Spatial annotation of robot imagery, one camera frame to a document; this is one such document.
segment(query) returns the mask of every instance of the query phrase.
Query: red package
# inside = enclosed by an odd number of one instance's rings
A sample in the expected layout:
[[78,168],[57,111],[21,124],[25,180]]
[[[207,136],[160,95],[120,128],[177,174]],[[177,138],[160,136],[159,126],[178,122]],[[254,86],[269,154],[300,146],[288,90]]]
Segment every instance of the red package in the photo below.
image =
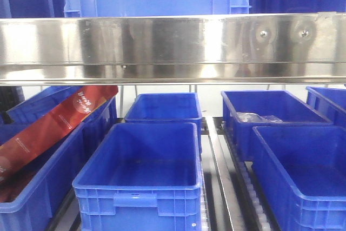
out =
[[52,147],[118,93],[117,86],[84,86],[0,146],[0,184]]

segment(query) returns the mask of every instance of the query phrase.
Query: metal rail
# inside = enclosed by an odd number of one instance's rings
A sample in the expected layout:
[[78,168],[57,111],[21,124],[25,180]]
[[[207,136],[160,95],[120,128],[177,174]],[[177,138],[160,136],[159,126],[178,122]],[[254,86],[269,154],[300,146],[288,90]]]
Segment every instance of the metal rail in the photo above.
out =
[[0,84],[342,83],[346,14],[0,19]]

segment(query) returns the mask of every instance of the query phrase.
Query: screw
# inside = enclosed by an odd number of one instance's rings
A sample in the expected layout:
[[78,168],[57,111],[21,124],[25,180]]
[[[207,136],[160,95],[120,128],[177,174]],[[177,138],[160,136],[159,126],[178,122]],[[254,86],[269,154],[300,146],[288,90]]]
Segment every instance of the screw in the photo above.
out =
[[306,30],[302,31],[302,32],[301,32],[301,36],[302,36],[302,37],[307,37],[307,36],[309,36],[309,31],[306,31]]
[[266,37],[268,35],[268,33],[267,33],[267,31],[261,31],[259,33],[259,35],[264,38],[264,37]]

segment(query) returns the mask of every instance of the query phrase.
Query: stainless steel shelf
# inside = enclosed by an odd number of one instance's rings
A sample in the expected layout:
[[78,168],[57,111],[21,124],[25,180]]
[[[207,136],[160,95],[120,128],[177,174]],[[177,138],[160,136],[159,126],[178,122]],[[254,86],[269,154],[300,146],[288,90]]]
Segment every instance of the stainless steel shelf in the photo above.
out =
[[[222,119],[207,117],[202,131],[202,231],[280,231],[251,168],[239,161],[227,139]],[[71,191],[47,231],[80,231],[80,221]]]
[[0,19],[0,84],[343,83],[346,14]]

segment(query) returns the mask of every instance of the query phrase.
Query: crate handle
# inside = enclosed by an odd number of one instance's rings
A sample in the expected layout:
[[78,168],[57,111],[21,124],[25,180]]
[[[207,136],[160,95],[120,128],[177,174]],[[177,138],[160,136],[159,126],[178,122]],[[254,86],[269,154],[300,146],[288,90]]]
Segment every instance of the crate handle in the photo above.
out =
[[157,195],[150,193],[120,193],[114,195],[115,207],[157,208]]

